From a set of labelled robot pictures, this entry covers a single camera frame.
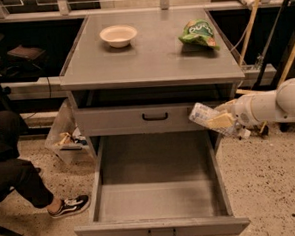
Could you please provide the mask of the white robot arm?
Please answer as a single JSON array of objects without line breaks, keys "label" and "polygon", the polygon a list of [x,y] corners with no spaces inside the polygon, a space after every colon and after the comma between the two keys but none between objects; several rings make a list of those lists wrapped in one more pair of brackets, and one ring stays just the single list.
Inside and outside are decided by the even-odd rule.
[{"label": "white robot arm", "polygon": [[295,123],[295,78],[290,78],[276,90],[253,91],[217,108],[208,119],[210,128],[228,128],[235,124],[253,127],[263,122]]}]

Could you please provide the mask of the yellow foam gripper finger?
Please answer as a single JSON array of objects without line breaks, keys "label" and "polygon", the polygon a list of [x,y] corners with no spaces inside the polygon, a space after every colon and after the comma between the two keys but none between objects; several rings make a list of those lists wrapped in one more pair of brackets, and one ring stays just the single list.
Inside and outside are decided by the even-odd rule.
[{"label": "yellow foam gripper finger", "polygon": [[207,125],[210,128],[219,129],[222,127],[230,127],[234,124],[235,120],[229,113],[222,113],[221,115],[215,116],[207,121]]},{"label": "yellow foam gripper finger", "polygon": [[223,110],[230,111],[231,107],[235,104],[236,101],[237,101],[237,99],[233,99],[233,100],[230,100],[228,102],[222,103],[220,106],[217,106],[215,108],[215,110],[219,111],[219,112],[221,112]]}]

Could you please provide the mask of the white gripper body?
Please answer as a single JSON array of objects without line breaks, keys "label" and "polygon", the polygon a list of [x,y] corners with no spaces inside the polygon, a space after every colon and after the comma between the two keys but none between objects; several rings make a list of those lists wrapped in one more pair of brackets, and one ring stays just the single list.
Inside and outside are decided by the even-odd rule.
[{"label": "white gripper body", "polygon": [[242,95],[237,98],[231,106],[231,114],[236,120],[236,123],[245,126],[252,127],[255,125],[255,118],[252,115],[251,110],[251,95]]}]

